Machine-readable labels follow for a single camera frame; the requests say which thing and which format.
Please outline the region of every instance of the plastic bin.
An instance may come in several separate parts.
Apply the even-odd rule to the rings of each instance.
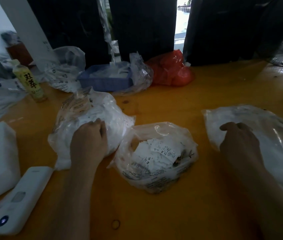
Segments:
[[[119,90],[124,90],[133,85],[132,79],[131,79],[131,70],[129,68],[129,72],[126,78],[114,78],[114,77],[89,77],[91,73],[96,72],[100,69],[103,69],[107,66],[110,66],[109,64],[104,65],[92,65],[87,70],[82,72],[78,77],[77,80],[79,80],[80,85],[82,88],[86,88],[89,86],[92,86],[95,91],[99,92],[114,92]]]

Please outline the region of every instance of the table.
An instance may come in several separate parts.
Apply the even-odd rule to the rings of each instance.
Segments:
[[[257,238],[250,202],[211,148],[201,110],[251,104],[283,118],[283,67],[251,60],[192,69],[196,79],[185,87],[152,86],[116,100],[124,113],[136,116],[136,125],[169,121],[188,128],[199,145],[198,161],[169,190],[151,195],[106,169],[112,156],[104,159],[92,188],[91,239]],[[43,89],[47,101],[26,97],[2,118],[16,131],[22,174],[31,166],[53,167],[57,159],[47,137],[70,94],[47,84]],[[20,234],[0,239],[37,239],[49,224],[67,173],[53,173]],[[114,220],[120,221],[117,230]]]

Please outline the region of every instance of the black circular button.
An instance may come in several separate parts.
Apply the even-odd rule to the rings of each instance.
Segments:
[[[0,218],[0,227],[6,224],[8,218],[8,216],[3,216],[2,218]]]

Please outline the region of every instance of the red plastic bag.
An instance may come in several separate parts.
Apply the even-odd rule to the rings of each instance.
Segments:
[[[183,64],[178,49],[151,58],[145,62],[154,71],[153,84],[184,86],[194,80],[194,74]]]

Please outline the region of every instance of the forearm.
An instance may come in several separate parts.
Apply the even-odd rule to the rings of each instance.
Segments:
[[[92,165],[70,170],[47,239],[89,239],[90,195],[96,169],[97,167]]]
[[[283,190],[263,165],[245,160],[237,174],[255,203],[265,239],[283,239]]]

